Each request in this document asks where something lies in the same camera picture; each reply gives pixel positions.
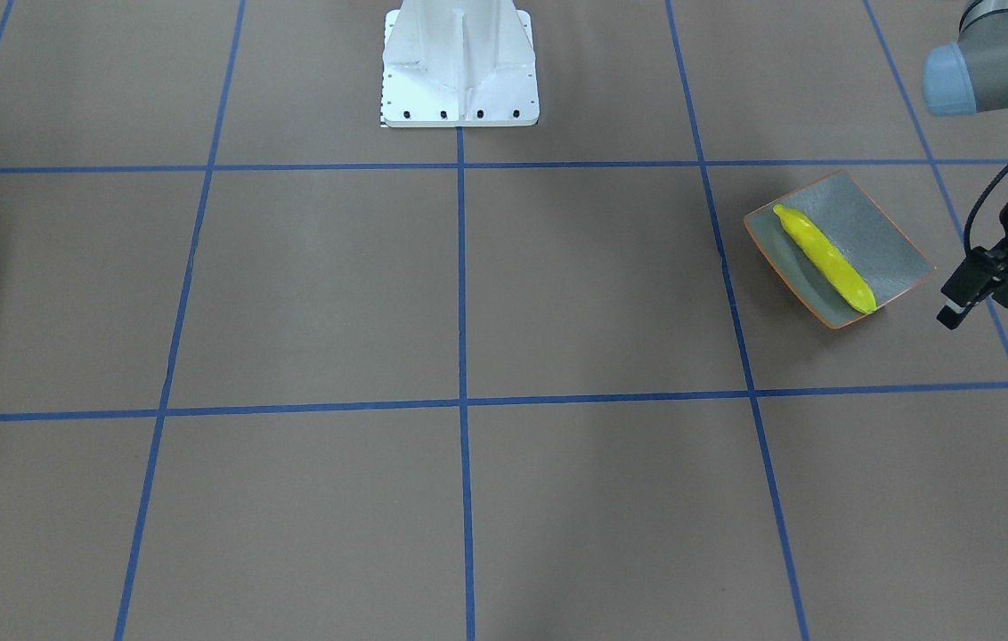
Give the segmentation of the grey square plate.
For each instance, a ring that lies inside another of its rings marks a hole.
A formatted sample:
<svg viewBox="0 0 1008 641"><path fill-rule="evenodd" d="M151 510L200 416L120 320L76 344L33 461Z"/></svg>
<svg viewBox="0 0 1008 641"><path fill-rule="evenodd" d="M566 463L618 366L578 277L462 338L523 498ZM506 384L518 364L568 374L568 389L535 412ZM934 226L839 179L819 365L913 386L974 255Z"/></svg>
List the grey square plate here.
<svg viewBox="0 0 1008 641"><path fill-rule="evenodd" d="M870 285L879 309L911 291L934 264L900 231L849 172L835 171L744 216L744 228L789 291L829 329L862 315L833 291L773 214L774 204L805 212Z"/></svg>

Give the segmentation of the yellow banana top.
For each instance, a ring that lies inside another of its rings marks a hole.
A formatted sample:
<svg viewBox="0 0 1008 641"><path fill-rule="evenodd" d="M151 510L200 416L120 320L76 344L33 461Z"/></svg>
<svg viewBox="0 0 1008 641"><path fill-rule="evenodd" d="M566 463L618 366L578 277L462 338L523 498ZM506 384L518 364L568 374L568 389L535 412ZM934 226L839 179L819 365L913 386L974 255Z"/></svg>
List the yellow banana top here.
<svg viewBox="0 0 1008 641"><path fill-rule="evenodd" d="M773 206L773 214L781 224L784 234L793 240L806 259L825 277L833 291L837 292L850 308L861 312L862 315L877 312L879 309L877 297L866 279L805 212L777 203Z"/></svg>

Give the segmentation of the white pillar base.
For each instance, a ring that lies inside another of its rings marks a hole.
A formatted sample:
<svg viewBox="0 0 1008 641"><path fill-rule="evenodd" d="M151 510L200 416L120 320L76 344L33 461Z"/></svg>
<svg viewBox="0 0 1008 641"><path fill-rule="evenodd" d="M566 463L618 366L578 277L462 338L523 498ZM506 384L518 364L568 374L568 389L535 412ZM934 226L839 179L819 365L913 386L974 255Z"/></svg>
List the white pillar base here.
<svg viewBox="0 0 1008 641"><path fill-rule="evenodd" d="M532 16L512 1L403 1L383 26L382 126L540 121Z"/></svg>

